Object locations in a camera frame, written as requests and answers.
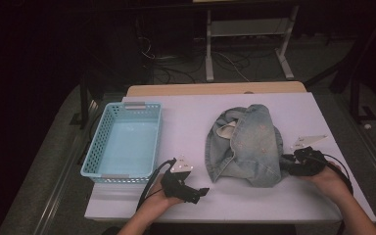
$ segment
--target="white plastic piece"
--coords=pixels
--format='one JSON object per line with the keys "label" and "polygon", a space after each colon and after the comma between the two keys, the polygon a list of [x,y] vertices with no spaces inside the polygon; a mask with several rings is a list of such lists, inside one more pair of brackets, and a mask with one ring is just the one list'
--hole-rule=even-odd
{"label": "white plastic piece", "polygon": [[192,171],[194,167],[191,166],[186,160],[178,159],[176,163],[170,169],[170,172],[177,173],[177,172],[188,172]]}
{"label": "white plastic piece", "polygon": [[326,138],[328,138],[327,135],[300,136],[291,149],[303,149]]}

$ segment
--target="dark background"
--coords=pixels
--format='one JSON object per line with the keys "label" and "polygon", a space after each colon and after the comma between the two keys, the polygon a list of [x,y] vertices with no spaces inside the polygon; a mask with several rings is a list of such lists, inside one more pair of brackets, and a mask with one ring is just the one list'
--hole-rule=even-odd
{"label": "dark background", "polygon": [[[111,2],[127,6],[126,1]],[[205,34],[199,30],[206,22],[201,11],[144,13],[148,21],[136,27],[139,12],[69,10],[103,9],[111,2],[0,0],[0,224],[54,116],[84,75],[90,77],[89,89],[96,98],[107,90],[125,91],[148,80],[138,40],[141,30],[152,36],[155,50],[187,54],[187,35]],[[303,5],[294,36],[358,34],[361,25],[373,27],[375,9],[376,1],[368,0]],[[179,44],[164,43],[167,40]],[[371,53],[376,58],[376,45]],[[376,60],[364,63],[374,65],[369,74],[376,72]],[[363,79],[376,90],[371,76]]]}

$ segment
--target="white table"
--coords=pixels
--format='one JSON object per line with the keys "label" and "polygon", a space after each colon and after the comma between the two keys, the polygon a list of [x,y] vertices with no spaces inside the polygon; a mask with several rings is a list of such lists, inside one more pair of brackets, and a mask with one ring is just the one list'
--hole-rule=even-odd
{"label": "white table", "polygon": [[[347,166],[311,93],[230,94],[125,97],[123,101],[163,104],[163,130],[158,163],[184,156],[194,170],[186,180],[193,188],[210,187],[197,205],[177,205],[161,222],[308,223],[341,220],[336,206],[310,183],[288,176],[275,187],[253,188],[243,179],[219,178],[212,183],[204,164],[207,134],[219,114],[233,107],[264,104],[280,130],[285,153],[299,136],[323,135],[315,150],[336,157],[349,170],[354,196],[373,221],[376,217]],[[95,184],[85,217],[128,219],[144,185]]]}

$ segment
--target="person's right arm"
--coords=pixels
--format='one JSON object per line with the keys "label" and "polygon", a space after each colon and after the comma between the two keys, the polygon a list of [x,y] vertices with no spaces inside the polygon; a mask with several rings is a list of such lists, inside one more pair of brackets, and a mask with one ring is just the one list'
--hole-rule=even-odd
{"label": "person's right arm", "polygon": [[320,173],[314,176],[304,176],[301,179],[313,182],[325,196],[338,206],[350,234],[376,234],[376,226],[335,171],[325,167]]}

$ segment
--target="person's right hand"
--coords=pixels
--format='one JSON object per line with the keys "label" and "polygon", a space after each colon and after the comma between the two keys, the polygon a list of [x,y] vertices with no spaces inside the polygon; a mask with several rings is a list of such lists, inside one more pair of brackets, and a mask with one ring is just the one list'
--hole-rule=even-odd
{"label": "person's right hand", "polygon": [[[333,162],[329,163],[341,169]],[[343,197],[352,195],[341,177],[328,166],[314,176],[300,176],[300,178],[314,183],[316,187],[334,203],[338,203]]]}

